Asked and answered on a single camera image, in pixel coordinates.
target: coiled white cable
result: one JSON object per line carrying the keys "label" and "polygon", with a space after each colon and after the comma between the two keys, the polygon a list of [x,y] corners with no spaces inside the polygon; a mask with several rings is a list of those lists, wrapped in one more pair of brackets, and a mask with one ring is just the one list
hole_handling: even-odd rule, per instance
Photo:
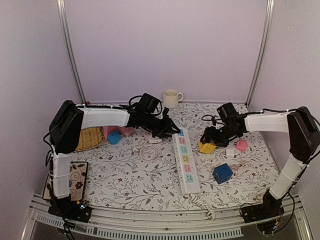
{"label": "coiled white cable", "polygon": [[205,201],[202,201],[197,194],[189,194],[188,197],[189,197],[190,201],[191,201],[194,205],[202,208],[203,210],[207,210],[207,211],[208,211],[206,215],[207,215],[207,217],[208,217],[209,219],[212,219],[212,220],[213,220],[213,219],[216,218],[216,213],[215,213],[215,211],[212,209],[212,207],[210,207],[209,204],[206,203]]}
{"label": "coiled white cable", "polygon": [[133,146],[132,151],[138,153],[140,158],[145,162],[153,162],[161,156],[162,150],[159,146],[154,144],[148,144],[143,146]]}

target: ventilation grill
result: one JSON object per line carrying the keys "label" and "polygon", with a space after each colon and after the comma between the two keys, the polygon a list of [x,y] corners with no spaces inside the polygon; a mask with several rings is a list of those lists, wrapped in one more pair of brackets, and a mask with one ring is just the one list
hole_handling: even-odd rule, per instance
{"label": "ventilation grill", "polygon": [[[36,217],[36,220],[56,227],[63,228],[64,222],[61,219],[55,218],[54,216],[47,216],[39,214]],[[100,237],[103,239],[109,240],[223,240],[223,239],[233,239],[237,237],[242,237],[243,234],[241,232],[240,227],[231,228],[228,230],[221,231],[208,231],[203,233],[131,233],[125,231],[115,231],[108,230],[101,227],[93,227],[93,226],[84,226],[86,231],[79,232]]]}
{"label": "ventilation grill", "polygon": [[211,239],[233,239],[242,237],[241,228],[229,230],[212,231],[206,233],[173,233],[173,234],[154,234],[154,233],[130,233],[107,230],[99,227],[88,226],[86,229],[88,235],[99,236],[110,240],[211,240]]}
{"label": "ventilation grill", "polygon": [[64,221],[58,219],[58,218],[54,218],[51,216],[46,216],[46,215],[41,215],[38,214],[36,217],[36,220],[38,222],[53,226],[53,227],[57,227],[57,228],[63,228],[64,225]]}

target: white cable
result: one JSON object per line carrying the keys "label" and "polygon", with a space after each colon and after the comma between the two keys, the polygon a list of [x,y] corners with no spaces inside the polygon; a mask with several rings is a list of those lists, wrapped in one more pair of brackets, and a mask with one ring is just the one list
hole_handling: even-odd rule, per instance
{"label": "white cable", "polygon": [[[154,156],[150,157],[149,153],[144,152],[147,149],[153,149]],[[154,145],[154,144],[147,144],[147,145],[143,145],[143,146],[133,146],[132,151],[135,153],[139,153],[140,158],[146,162],[153,162],[154,160],[159,158],[162,153],[161,148],[157,145]]]}
{"label": "white cable", "polygon": [[285,176],[287,179],[289,179],[291,182],[299,182],[299,181],[296,181],[296,180],[292,180],[288,175],[286,175],[284,172],[282,172],[282,175]]}
{"label": "white cable", "polygon": [[216,213],[215,213],[215,211],[212,209],[212,207],[210,207],[209,204],[206,203],[205,201],[202,201],[197,194],[189,194],[188,197],[189,197],[190,201],[191,201],[194,205],[202,208],[203,210],[207,210],[207,211],[208,211],[206,215],[207,215],[207,217],[208,217],[209,219],[212,219],[212,220],[213,220],[213,219],[216,218]]}

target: power outlet socket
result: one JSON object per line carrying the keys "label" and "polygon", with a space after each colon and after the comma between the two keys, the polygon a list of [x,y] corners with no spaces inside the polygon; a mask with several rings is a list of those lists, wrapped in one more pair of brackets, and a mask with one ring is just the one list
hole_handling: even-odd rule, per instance
{"label": "power outlet socket", "polygon": [[186,146],[181,146],[180,149],[182,154],[188,154],[188,149]]}
{"label": "power outlet socket", "polygon": [[186,182],[187,183],[193,183],[194,182],[194,177],[191,174],[186,175]]}
{"label": "power outlet socket", "polygon": [[191,173],[191,166],[189,164],[184,165],[184,171],[186,173]]}
{"label": "power outlet socket", "polygon": [[183,160],[183,162],[184,162],[185,164],[190,163],[190,161],[189,161],[189,156],[187,156],[187,155],[182,155],[182,160]]}
{"label": "power outlet socket", "polygon": [[186,140],[183,137],[179,137],[180,144],[186,144]]}

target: wire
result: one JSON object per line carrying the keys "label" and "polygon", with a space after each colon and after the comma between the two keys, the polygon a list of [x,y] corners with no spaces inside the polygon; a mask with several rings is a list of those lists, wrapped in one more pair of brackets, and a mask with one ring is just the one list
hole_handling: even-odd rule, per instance
{"label": "wire", "polygon": [[132,100],[137,99],[137,98],[142,98],[142,95],[137,95],[137,96],[133,96],[132,98],[130,98],[129,107],[132,107],[132,105],[131,105]]}
{"label": "wire", "polygon": [[234,118],[242,118],[242,117],[245,117],[245,116],[248,116],[248,115],[252,115],[252,114],[263,114],[263,112],[262,111],[250,111],[250,112],[242,113],[242,114],[235,115],[235,116],[227,116],[223,120],[234,119]]}
{"label": "wire", "polygon": [[261,209],[261,207],[257,207],[256,205],[253,205],[253,204],[251,204],[251,203],[245,202],[245,203],[243,203],[243,204],[240,206],[240,208],[239,208],[239,214],[240,214],[241,217],[244,217],[244,216],[242,215],[242,213],[241,213],[241,209],[242,209],[242,207],[243,207],[244,205],[250,205],[250,206],[252,206],[252,207],[254,207],[254,208],[256,208],[256,209]]}
{"label": "wire", "polygon": [[216,122],[217,124],[221,124],[221,125],[226,125],[226,124],[224,124],[223,122],[217,122],[216,121],[216,118],[217,116],[213,116],[213,115],[210,115],[210,114],[206,114],[206,115],[204,115],[204,116],[202,116],[201,117],[201,120],[202,121],[206,121],[206,122],[212,122],[212,123],[214,123],[214,122]]}
{"label": "wire", "polygon": [[[134,104],[131,104],[131,102],[132,102],[132,100],[137,99],[137,98],[142,98],[142,95],[137,95],[137,96],[133,96],[132,98],[130,98],[129,103],[128,103],[130,108],[134,108],[136,106],[137,102]],[[159,103],[160,103],[160,111],[158,111],[158,107],[156,107],[158,112],[157,113],[150,113],[150,115],[158,116],[162,113],[162,110],[163,110],[162,102],[159,101]]]}
{"label": "wire", "polygon": [[207,217],[209,219],[215,219],[216,218],[216,213],[213,210],[213,208],[210,207],[209,204],[206,203],[205,201],[202,201],[200,199],[200,197],[198,196],[198,194],[189,194],[188,197],[190,198],[190,201],[194,205],[196,205],[196,206],[208,211],[206,215],[207,215]]}
{"label": "wire", "polygon": [[276,228],[273,233],[269,233],[269,234],[265,234],[265,233],[264,233],[264,235],[273,235],[273,234],[276,234],[276,233],[280,232],[281,230],[283,230],[283,229],[290,223],[292,217],[294,216],[295,208],[296,208],[296,201],[295,201],[294,197],[290,194],[290,192],[288,192],[287,194],[290,196],[290,198],[292,199],[292,202],[293,202],[292,212],[291,212],[291,215],[290,215],[288,221],[287,221],[281,228],[279,228],[279,229]]}
{"label": "wire", "polygon": [[[262,111],[268,111],[268,112],[272,112],[272,113],[288,113],[288,112],[294,112],[294,111],[301,112],[301,113],[308,115],[310,118],[312,118],[320,127],[320,122],[318,121],[318,119],[316,119],[312,114],[310,114],[302,109],[299,109],[299,108],[292,108],[292,109],[288,109],[288,110],[273,110],[273,109],[263,108]],[[309,158],[309,160],[306,162],[306,164],[308,165],[310,163],[310,161],[315,159],[319,154],[320,154],[320,150],[316,154],[311,156]]]}
{"label": "wire", "polygon": [[53,202],[53,205],[55,206],[56,210],[58,211],[59,215],[61,216],[64,224],[63,224],[63,228],[64,228],[64,235],[69,239],[69,240],[76,240],[75,237],[73,236],[72,232],[71,232],[71,229],[70,229],[70,223],[66,220],[66,218],[62,215],[62,213],[60,212],[60,209],[57,205],[57,202],[56,202],[56,199],[54,197],[54,193],[53,193],[53,190],[52,190],[52,182],[51,182],[51,185],[48,184],[47,185],[47,188],[49,189],[49,193],[51,196],[53,196],[51,199],[52,199],[52,202]]}
{"label": "wire", "polygon": [[54,152],[53,147],[51,146],[51,144],[46,140],[46,138],[59,127],[59,124],[57,124],[54,128],[52,128],[46,135],[43,136],[42,140],[49,145],[49,147],[51,148],[52,153]]}
{"label": "wire", "polygon": [[[149,149],[154,150],[155,154],[153,157],[151,157],[150,153],[148,152]],[[161,153],[162,153],[161,148],[153,144],[143,145],[139,149],[140,158],[146,162],[153,162],[154,160],[156,160],[161,156]]]}

